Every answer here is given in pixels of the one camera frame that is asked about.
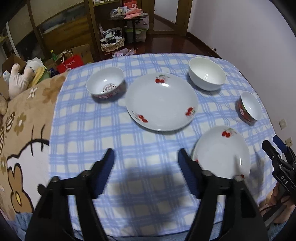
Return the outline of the person's right hand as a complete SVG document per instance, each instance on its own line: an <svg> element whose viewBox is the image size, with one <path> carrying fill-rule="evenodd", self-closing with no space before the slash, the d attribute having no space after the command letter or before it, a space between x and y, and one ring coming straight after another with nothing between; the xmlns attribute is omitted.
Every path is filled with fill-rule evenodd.
<svg viewBox="0 0 296 241"><path fill-rule="evenodd" d="M276 205L277 201L280 199L279 195L280 184L277 183L273 189L273 193L268 201L268 207ZM295 209L295 204L291 201L289 196L285 196L281 199L281 202L285 202L285 210L274 220L274 224L281 224L286 222L293 210Z"/></svg>

